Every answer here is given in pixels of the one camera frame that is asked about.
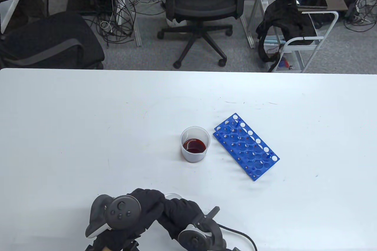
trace small object on shelf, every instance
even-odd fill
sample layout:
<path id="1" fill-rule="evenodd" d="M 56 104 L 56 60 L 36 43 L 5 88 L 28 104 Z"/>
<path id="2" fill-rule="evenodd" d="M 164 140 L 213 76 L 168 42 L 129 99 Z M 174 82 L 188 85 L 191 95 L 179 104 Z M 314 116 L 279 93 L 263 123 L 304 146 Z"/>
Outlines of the small object on shelf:
<path id="1" fill-rule="evenodd" d="M 253 181 L 279 161 L 279 157 L 237 113 L 215 127 L 213 136 Z"/>

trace chair wheel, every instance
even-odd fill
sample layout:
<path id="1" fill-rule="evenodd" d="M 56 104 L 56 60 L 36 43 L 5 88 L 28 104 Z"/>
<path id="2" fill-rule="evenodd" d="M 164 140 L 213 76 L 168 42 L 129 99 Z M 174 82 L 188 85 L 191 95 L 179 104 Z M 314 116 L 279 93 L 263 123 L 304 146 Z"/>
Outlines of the chair wheel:
<path id="1" fill-rule="evenodd" d="M 226 65 L 226 59 L 220 59 L 218 62 L 219 67 L 225 67 Z"/>
<path id="2" fill-rule="evenodd" d="M 157 33 L 157 38 L 158 38 L 158 39 L 164 39 L 164 33 L 163 33 L 162 31 L 159 31 L 159 32 Z"/>
<path id="3" fill-rule="evenodd" d="M 178 69 L 178 68 L 180 68 L 182 66 L 182 63 L 180 62 L 180 61 L 176 61 L 174 64 L 173 64 L 173 67 L 175 68 L 175 69 Z"/>
<path id="4" fill-rule="evenodd" d="M 227 29 L 225 32 L 226 36 L 232 36 L 232 34 L 233 34 L 233 29 Z"/>

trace black cloth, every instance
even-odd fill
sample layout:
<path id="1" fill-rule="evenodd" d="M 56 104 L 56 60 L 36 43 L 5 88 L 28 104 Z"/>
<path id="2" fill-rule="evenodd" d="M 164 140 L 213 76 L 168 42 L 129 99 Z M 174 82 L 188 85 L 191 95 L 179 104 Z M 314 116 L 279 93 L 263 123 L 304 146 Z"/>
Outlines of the black cloth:
<path id="1" fill-rule="evenodd" d="M 256 29 L 259 39 L 258 54 L 263 62 L 275 61 L 277 63 L 280 60 L 279 54 L 268 57 L 264 49 L 264 41 L 272 26 L 281 28 L 285 41 L 296 37 L 316 36 L 309 15 L 298 11 L 295 0 L 275 0 L 268 5 L 263 21 Z M 292 45 L 309 45 L 312 42 L 313 40 L 299 40 L 294 41 Z"/>
<path id="2" fill-rule="evenodd" d="M 14 58 L 24 59 L 68 39 L 77 39 L 84 46 L 81 65 L 77 65 L 77 48 L 75 47 L 25 68 L 86 68 L 105 59 L 101 44 L 89 25 L 79 14 L 67 11 L 34 21 L 12 31 L 7 34 L 1 45 Z M 8 67 L 19 67 L 12 66 L 8 62 L 4 63 L 8 64 Z"/>
<path id="3" fill-rule="evenodd" d="M 194 218 L 203 214 L 198 204 L 186 199 L 164 200 L 164 212 L 157 219 L 168 232 L 171 239 L 178 239 L 178 235 L 189 224 L 192 224 Z"/>
<path id="4" fill-rule="evenodd" d="M 165 196 L 157 190 L 136 189 L 129 195 L 135 197 L 141 206 L 139 221 L 125 230 L 105 230 L 93 242 L 93 251 L 102 251 L 108 247 L 112 251 L 120 251 L 147 230 L 152 223 L 161 217 L 164 211 Z"/>

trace gray carpet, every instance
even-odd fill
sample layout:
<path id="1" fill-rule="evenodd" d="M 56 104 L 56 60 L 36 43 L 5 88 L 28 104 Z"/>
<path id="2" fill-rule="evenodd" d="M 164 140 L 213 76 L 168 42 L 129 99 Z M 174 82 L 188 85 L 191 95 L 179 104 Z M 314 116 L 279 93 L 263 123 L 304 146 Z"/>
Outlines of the gray carpet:
<path id="1" fill-rule="evenodd" d="M 252 2 L 246 3 L 245 14 L 250 14 Z M 66 9 L 67 0 L 50 0 L 50 12 L 57 13 Z M 162 11 L 159 5 L 144 5 L 137 9 L 143 13 Z M 224 32 L 211 33 L 217 44 L 228 57 L 225 68 L 217 66 L 218 54 L 203 40 L 197 40 L 183 60 L 181 71 L 231 71 L 264 72 L 260 68 L 260 59 L 254 49 L 249 48 L 240 20 L 225 19 L 216 23 L 233 24 L 233 35 Z M 164 40 L 158 40 L 156 34 L 167 26 L 164 14 L 158 16 L 138 15 L 138 24 L 143 46 L 136 47 L 134 42 L 123 45 L 110 45 L 108 48 L 100 42 L 105 51 L 106 69 L 132 70 L 173 70 L 172 63 L 178 59 L 189 35 L 166 34 Z M 307 72 L 377 74 L 376 51 L 377 26 L 365 33 L 356 33 L 345 29 L 338 23 L 326 42 L 319 50 Z"/>

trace white metal cart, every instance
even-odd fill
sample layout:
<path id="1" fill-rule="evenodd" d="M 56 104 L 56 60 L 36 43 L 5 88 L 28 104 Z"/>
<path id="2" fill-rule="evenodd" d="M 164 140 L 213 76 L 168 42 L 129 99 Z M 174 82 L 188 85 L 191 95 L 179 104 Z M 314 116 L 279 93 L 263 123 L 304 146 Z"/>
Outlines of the white metal cart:
<path id="1" fill-rule="evenodd" d="M 334 27 L 335 23 L 338 20 L 338 11 L 346 11 L 347 6 L 343 0 L 326 0 L 328 4 L 327 10 L 305 10 L 299 9 L 303 14 L 309 14 L 310 18 L 312 19 L 312 15 L 314 14 L 333 14 L 334 19 L 331 24 L 328 26 L 327 30 L 322 31 L 319 33 L 316 30 L 316 36 L 313 37 L 296 37 L 292 38 L 291 40 L 285 42 L 284 37 L 279 35 L 279 30 L 274 27 L 273 36 L 267 36 L 265 40 L 265 49 L 271 49 L 274 46 L 279 47 L 280 44 L 284 44 L 283 48 L 281 48 L 280 52 L 280 60 L 284 58 L 284 60 L 288 61 L 288 66 L 281 65 L 280 62 L 276 65 L 273 69 L 273 72 L 305 72 L 309 67 L 310 63 L 312 62 L 313 58 L 315 57 L 318 50 L 321 48 L 322 44 L 324 43 L 325 39 L 331 32 L 332 28 Z M 260 9 L 264 14 L 266 8 L 268 7 L 268 0 L 255 0 L 253 10 L 249 19 L 249 23 L 247 23 L 246 18 L 244 16 L 241 17 L 241 22 L 244 26 L 246 36 L 251 48 L 255 47 L 255 40 L 256 40 L 256 33 L 255 29 L 259 22 L 256 22 L 256 13 Z M 295 41 L 300 40 L 312 40 L 310 45 L 294 45 Z M 300 54 L 300 51 L 311 51 L 311 55 L 307 61 L 303 61 L 303 58 Z"/>

